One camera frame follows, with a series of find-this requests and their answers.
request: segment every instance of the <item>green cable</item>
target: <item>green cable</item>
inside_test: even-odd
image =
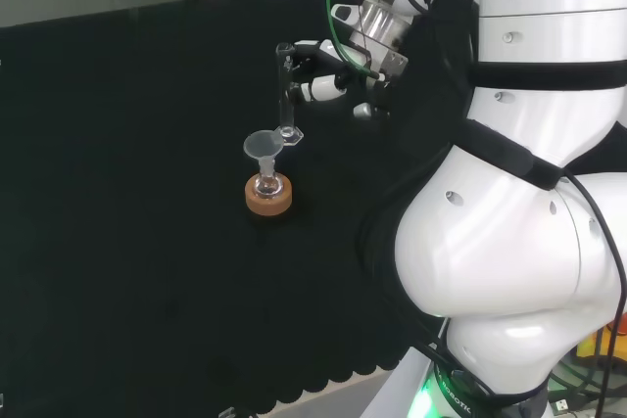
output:
[[[353,60],[353,58],[351,58],[351,56],[344,50],[344,47],[342,46],[342,43],[340,43],[340,40],[337,37],[337,33],[335,32],[335,25],[333,24],[333,16],[331,15],[331,0],[326,0],[326,16],[329,20],[329,28],[331,29],[331,35],[333,36],[333,43],[336,46],[337,54],[340,56],[340,58],[344,62],[350,63],[351,66],[353,66],[358,72],[364,73],[367,76],[378,80],[379,78],[378,73],[356,63]]]

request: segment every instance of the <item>table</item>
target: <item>table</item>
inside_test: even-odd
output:
[[[411,337],[361,275],[353,236],[442,147],[463,99],[417,26],[390,122],[299,110],[305,140],[277,162],[293,210],[251,217],[242,143],[276,126],[274,47],[324,38],[325,22],[323,0],[203,0],[0,30],[9,412],[265,412],[394,367]],[[443,38],[459,56],[463,35]]]

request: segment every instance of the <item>yellow object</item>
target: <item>yellow object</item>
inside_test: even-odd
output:
[[[611,335],[611,331],[605,327],[603,329],[600,356],[607,356],[609,335]],[[577,357],[580,359],[592,359],[595,355],[596,340],[597,333],[593,333],[590,337],[581,342],[577,347]],[[616,349],[614,350],[614,357],[621,359],[627,363],[627,336],[619,336],[616,339]]]

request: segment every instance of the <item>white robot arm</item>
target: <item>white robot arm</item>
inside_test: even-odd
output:
[[[625,97],[625,105],[623,105],[623,113],[618,118],[618,122],[620,122],[624,127],[627,127],[627,97]]]
[[[331,8],[331,16],[337,23],[343,23],[353,30],[350,46],[341,45],[344,52],[359,65],[366,66],[377,78],[369,77],[366,89],[371,100],[355,107],[354,115],[358,118],[387,116],[386,108],[380,108],[377,97],[383,94],[372,91],[376,86],[387,87],[395,82],[404,72],[409,59],[399,53],[403,40],[410,29],[413,17],[428,9],[425,0],[364,0],[361,5],[335,5]],[[341,97],[346,92],[350,81],[346,72],[350,68],[341,68],[344,64],[329,40],[322,42],[299,41],[299,46],[316,45],[319,59],[326,63],[336,63],[338,72],[315,78],[300,87],[301,94],[294,97],[297,101],[326,102]]]
[[[548,166],[565,167],[601,142],[623,109],[627,0],[480,5],[468,119]],[[351,43],[362,44],[371,68],[387,77],[386,60],[400,56],[418,11],[409,0],[365,0],[332,14],[355,30]],[[627,259],[627,174],[580,180]],[[614,318],[621,297],[600,221],[571,181],[541,188],[459,146],[407,209],[396,266],[421,310],[451,317],[449,350],[484,390],[541,403],[525,418],[552,415],[549,373]],[[449,379],[436,371],[429,381],[439,415],[471,416]]]

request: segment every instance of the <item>cylinder base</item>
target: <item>cylinder base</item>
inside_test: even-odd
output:
[[[290,180],[285,175],[277,173],[277,176],[283,180],[283,191],[274,198],[261,198],[255,192],[257,176],[253,175],[244,189],[248,209],[264,217],[280,215],[287,211],[292,206],[292,183]]]

